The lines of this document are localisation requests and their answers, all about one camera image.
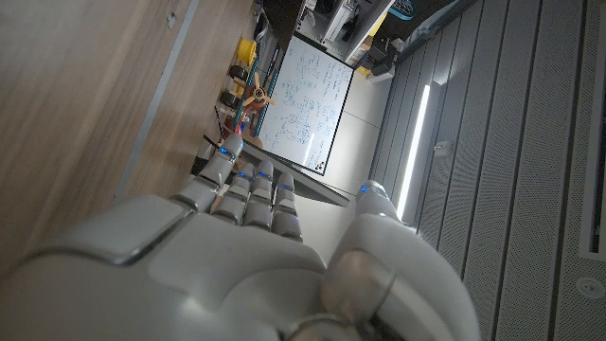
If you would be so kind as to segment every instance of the whiteboard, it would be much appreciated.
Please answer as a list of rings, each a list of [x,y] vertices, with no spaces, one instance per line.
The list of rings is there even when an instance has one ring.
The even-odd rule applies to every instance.
[[[353,69],[293,37],[258,137],[263,149],[324,174]]]

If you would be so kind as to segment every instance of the white robotic hand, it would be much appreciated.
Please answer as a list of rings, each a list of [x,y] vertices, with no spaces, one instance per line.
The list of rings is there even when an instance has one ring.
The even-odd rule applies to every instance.
[[[459,276],[400,222],[383,187],[367,181],[356,201],[356,219],[322,282],[327,311],[356,326],[375,318],[381,329],[376,333],[390,330],[404,340],[479,340]]]
[[[217,200],[242,147],[229,136],[169,200],[133,198],[23,259],[0,278],[3,335],[479,340],[460,278],[381,185],[362,185],[327,268],[302,243],[290,174],[245,165]]]

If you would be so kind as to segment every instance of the yellow object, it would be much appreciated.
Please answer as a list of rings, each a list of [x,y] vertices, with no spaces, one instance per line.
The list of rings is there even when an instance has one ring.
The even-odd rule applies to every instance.
[[[383,20],[385,20],[386,16],[387,16],[387,12],[381,18],[379,18],[379,21],[377,21],[375,26],[372,27],[372,29],[370,30],[370,33],[368,33],[369,36],[371,36],[371,37],[375,36],[375,33],[377,33],[377,31],[379,30],[379,27],[381,27],[381,24],[383,23]]]
[[[242,97],[242,94],[244,93],[244,88],[241,87],[239,84],[235,83],[236,86],[234,86],[234,92],[237,94],[238,98]]]
[[[255,52],[257,52],[257,42],[240,38],[237,53],[238,60],[250,65],[255,60]]]
[[[363,67],[358,67],[358,72],[360,72],[363,76],[368,76],[370,75],[370,70],[365,69]]]

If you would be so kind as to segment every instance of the propeller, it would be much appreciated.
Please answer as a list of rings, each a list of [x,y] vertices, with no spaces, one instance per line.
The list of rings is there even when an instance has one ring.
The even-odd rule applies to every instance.
[[[246,106],[255,100],[259,103],[261,103],[262,101],[266,101],[270,104],[276,105],[276,101],[273,99],[270,99],[267,96],[267,92],[265,91],[265,89],[263,89],[261,87],[260,82],[258,81],[257,72],[255,72],[255,89],[253,89],[253,91],[251,93],[252,93],[252,96],[248,97],[248,99],[245,99],[244,102],[242,103],[242,106]]]
[[[276,105],[276,101],[268,98],[267,96],[263,96],[262,99],[265,99],[265,101],[267,101],[268,103],[270,103],[272,105]]]
[[[246,105],[248,105],[248,104],[252,103],[252,102],[253,102],[253,100],[255,100],[255,97],[253,97],[253,96],[249,97],[248,99],[246,99],[246,100],[244,101],[244,103],[242,104],[242,106],[246,106]]]

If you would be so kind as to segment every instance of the whiteboard frame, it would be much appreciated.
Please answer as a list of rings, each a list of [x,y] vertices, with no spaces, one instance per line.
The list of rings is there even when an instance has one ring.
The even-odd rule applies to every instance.
[[[322,47],[322,48],[319,48],[319,47],[318,47],[318,43],[314,42],[313,40],[311,40],[310,38],[308,38],[308,37],[304,36],[303,34],[301,34],[301,33],[299,33],[299,32],[294,32],[294,33],[293,33],[293,37],[300,39],[301,41],[303,41],[303,43],[305,43],[305,44],[307,44],[307,45],[309,45],[309,46],[311,46],[311,47],[313,47],[313,48],[315,48],[315,49],[319,50],[320,52],[324,53],[325,55],[327,55],[327,56],[329,56],[329,57],[333,58],[335,61],[337,61],[337,62],[339,62],[339,63],[341,63],[341,64],[343,64],[343,65],[347,66],[347,67],[348,67],[348,69],[350,69],[350,70],[351,70],[351,76],[349,77],[349,83],[348,83],[348,89],[347,89],[347,91],[345,92],[345,98],[343,99],[343,104],[341,105],[341,111],[339,112],[339,119],[337,119],[337,125],[336,125],[336,127],[334,128],[334,134],[332,135],[332,140],[330,141],[329,153],[328,153],[328,155],[327,155],[327,158],[326,158],[326,163],[324,164],[324,169],[323,169],[323,171],[322,171],[322,172],[320,172],[320,171],[318,171],[318,170],[313,170],[313,169],[311,169],[311,168],[308,168],[308,167],[306,167],[306,166],[303,166],[303,165],[301,165],[301,164],[298,164],[298,163],[294,162],[294,161],[293,161],[293,160],[291,160],[291,159],[288,159],[288,158],[286,158],[286,157],[284,157],[284,156],[279,156],[279,155],[276,155],[276,154],[271,153],[271,152],[269,152],[269,151],[267,151],[267,150],[265,150],[265,149],[263,149],[263,151],[264,151],[264,152],[267,152],[267,153],[270,153],[271,155],[273,155],[273,156],[275,156],[275,157],[278,157],[278,158],[284,159],[284,160],[288,161],[290,164],[292,164],[292,165],[294,165],[294,166],[297,166],[297,167],[300,167],[300,168],[302,168],[302,169],[304,169],[304,170],[306,170],[306,171],[311,171],[311,172],[314,172],[314,173],[319,174],[319,175],[321,175],[321,176],[324,176],[324,175],[326,174],[326,169],[329,167],[329,162],[330,162],[330,154],[332,153],[332,146],[334,145],[334,138],[337,136],[337,131],[339,130],[339,124],[341,123],[341,117],[343,116],[343,111],[344,111],[344,109],[345,109],[345,102],[348,100],[349,88],[351,87],[351,80],[353,80],[353,73],[354,73],[354,72],[356,72],[356,70],[354,70],[354,69],[353,69],[353,67],[349,66],[347,63],[345,63],[345,62],[343,62],[343,61],[339,60],[338,58],[336,58],[336,57],[332,56],[331,54],[329,54],[329,53],[326,51],[326,48],[324,48],[323,46],[321,46],[321,45],[320,45],[320,47]],[[284,51],[284,55],[283,55],[283,57],[282,57],[282,60],[280,61],[280,68],[281,68],[281,66],[282,66],[282,63],[284,62],[284,58],[286,58],[286,50]]]
[[[246,140],[244,140],[244,147],[241,152],[242,156],[245,159],[252,157],[257,160],[257,163],[261,160],[269,159],[272,165],[274,165],[275,179],[282,173],[290,173],[294,179],[294,194],[296,195],[336,206],[347,207],[349,205],[349,199],[341,193],[313,179],[308,174],[293,168],[289,161],[283,157],[269,153]]]

